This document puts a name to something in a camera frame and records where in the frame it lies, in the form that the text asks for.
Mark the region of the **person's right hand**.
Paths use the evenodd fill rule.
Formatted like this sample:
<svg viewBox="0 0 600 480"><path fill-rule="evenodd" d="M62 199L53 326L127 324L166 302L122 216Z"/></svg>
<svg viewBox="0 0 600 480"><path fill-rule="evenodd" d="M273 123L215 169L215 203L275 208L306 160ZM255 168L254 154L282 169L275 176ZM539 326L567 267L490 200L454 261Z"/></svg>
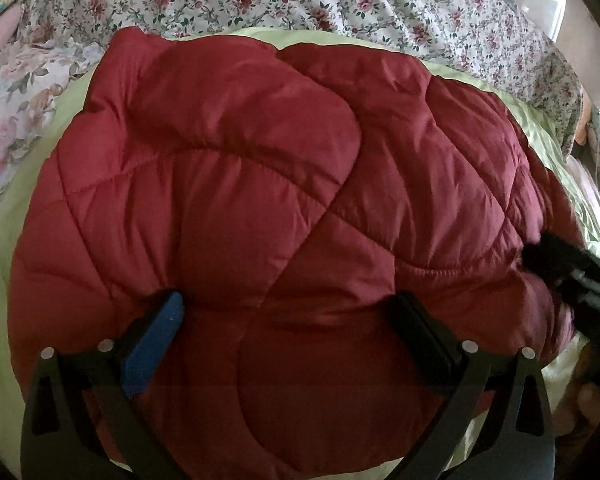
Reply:
<svg viewBox="0 0 600 480"><path fill-rule="evenodd" d="M575 436L600 424L600 342L582 349L566 392L553 415L557 437Z"/></svg>

